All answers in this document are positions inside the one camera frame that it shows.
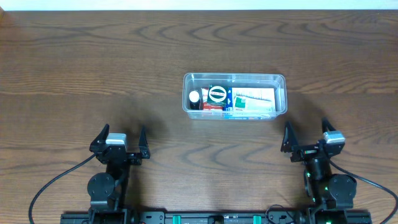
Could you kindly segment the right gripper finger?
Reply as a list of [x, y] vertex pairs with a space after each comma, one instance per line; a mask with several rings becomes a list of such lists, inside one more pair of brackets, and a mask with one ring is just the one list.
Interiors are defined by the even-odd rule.
[[281, 151], [282, 152], [293, 152], [294, 147], [297, 147], [298, 141], [290, 121], [285, 123], [284, 127], [284, 137], [281, 144]]
[[329, 120], [326, 117], [322, 118], [322, 133], [330, 131], [336, 131], [336, 129], [333, 127], [333, 125], [329, 122]]

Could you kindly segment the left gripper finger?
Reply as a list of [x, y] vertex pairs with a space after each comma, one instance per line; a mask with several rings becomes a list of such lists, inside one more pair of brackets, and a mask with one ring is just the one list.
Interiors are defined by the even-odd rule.
[[149, 145], [146, 138], [146, 128], [144, 126], [141, 128], [139, 136], [139, 150], [140, 153], [149, 153]]
[[105, 124], [104, 128], [101, 130], [99, 135], [94, 138], [94, 140], [91, 142], [90, 146], [100, 146], [106, 142], [106, 139], [109, 134], [109, 124]]

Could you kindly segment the white green medicine sachet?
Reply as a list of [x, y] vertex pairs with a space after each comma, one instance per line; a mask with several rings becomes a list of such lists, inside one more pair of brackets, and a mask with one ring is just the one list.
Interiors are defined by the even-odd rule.
[[233, 109], [235, 111], [274, 112], [275, 103], [272, 100], [262, 100], [250, 98], [248, 96], [235, 96], [233, 100]]

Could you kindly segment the blue fever patch box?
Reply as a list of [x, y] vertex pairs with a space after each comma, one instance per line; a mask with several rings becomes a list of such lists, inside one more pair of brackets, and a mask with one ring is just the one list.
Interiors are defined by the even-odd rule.
[[233, 100], [235, 96], [248, 96], [250, 98], [272, 100], [275, 103], [273, 88], [229, 88], [227, 104], [223, 109], [223, 116], [225, 119], [269, 119], [276, 113], [276, 109], [274, 112], [235, 111], [233, 109]]

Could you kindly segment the dark bottle white cap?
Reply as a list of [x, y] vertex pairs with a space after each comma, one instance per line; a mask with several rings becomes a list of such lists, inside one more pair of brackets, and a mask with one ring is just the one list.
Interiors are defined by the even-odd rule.
[[193, 90], [188, 95], [189, 107], [191, 110], [199, 110], [201, 104], [201, 96], [197, 90]]

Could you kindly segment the red Panadol box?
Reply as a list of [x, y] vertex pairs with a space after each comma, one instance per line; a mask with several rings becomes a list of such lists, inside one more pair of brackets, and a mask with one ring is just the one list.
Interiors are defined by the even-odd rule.
[[205, 111], [222, 111], [223, 110], [222, 106], [210, 105], [207, 103], [207, 100], [208, 100], [208, 89], [207, 88], [201, 89], [201, 95], [202, 95], [202, 101], [201, 101], [202, 110], [205, 110]]

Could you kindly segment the dark green square box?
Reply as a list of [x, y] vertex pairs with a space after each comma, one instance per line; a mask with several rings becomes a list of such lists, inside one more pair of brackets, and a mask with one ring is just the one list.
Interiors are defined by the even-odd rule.
[[228, 87], [209, 85], [207, 103], [216, 106], [225, 106], [228, 100]]

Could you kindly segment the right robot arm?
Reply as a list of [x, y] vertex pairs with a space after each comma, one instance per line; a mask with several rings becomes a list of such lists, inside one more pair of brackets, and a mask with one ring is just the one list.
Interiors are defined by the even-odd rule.
[[286, 122], [280, 151], [290, 153], [291, 162], [301, 162], [306, 194], [313, 205], [294, 216], [295, 223], [347, 223], [345, 212], [353, 208], [357, 182], [348, 174], [334, 174], [330, 158], [340, 154], [345, 137], [322, 119], [323, 137], [315, 144], [300, 145], [292, 123]]

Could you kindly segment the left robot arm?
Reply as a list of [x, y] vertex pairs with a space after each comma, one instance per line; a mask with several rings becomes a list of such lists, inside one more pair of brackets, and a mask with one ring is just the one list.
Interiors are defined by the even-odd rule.
[[141, 128], [138, 152], [128, 152], [127, 135], [110, 133], [106, 124], [90, 144], [90, 151], [105, 172], [95, 174], [88, 182], [91, 198], [89, 223], [139, 223], [137, 212], [125, 204], [127, 186], [132, 166], [140, 166], [150, 158], [145, 128]]

